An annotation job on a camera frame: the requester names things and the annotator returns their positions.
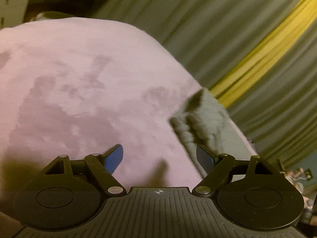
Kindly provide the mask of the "yellow curtain stripe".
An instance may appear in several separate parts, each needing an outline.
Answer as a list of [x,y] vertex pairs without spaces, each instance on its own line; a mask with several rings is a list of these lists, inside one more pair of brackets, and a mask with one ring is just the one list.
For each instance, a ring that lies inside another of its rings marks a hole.
[[210,93],[225,108],[250,90],[316,20],[316,0],[300,0],[291,13],[249,52]]

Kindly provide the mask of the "pink bed blanket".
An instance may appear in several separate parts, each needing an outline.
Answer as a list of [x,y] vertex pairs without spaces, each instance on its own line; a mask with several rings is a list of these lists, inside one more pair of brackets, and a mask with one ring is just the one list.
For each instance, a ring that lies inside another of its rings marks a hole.
[[117,143],[124,187],[195,186],[200,174],[169,120],[201,85],[132,25],[87,18],[1,30],[1,216],[58,155]]

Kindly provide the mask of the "pink plush toy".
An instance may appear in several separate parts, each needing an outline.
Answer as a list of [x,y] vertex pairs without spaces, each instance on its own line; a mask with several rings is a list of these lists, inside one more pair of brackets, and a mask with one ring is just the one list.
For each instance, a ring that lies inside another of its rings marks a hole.
[[316,183],[304,187],[303,181],[312,179],[312,174],[308,170],[298,168],[295,172],[293,170],[283,172],[284,177],[301,193],[304,199],[304,208],[313,210],[316,199]]

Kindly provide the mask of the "grey sweatpants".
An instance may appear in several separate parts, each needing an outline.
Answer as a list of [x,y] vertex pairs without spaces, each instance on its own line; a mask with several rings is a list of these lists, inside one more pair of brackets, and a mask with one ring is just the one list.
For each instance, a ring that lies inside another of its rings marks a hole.
[[255,146],[208,89],[203,88],[186,100],[169,122],[201,177],[207,173],[197,160],[198,145],[217,155],[230,154],[237,160],[249,160],[257,154]]

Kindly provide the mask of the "grey curtain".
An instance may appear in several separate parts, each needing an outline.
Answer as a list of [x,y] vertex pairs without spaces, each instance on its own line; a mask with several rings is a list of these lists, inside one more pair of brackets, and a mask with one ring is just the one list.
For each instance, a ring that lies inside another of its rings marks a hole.
[[[146,31],[210,89],[299,1],[99,0],[91,16]],[[227,110],[271,163],[290,167],[316,150],[316,20]]]

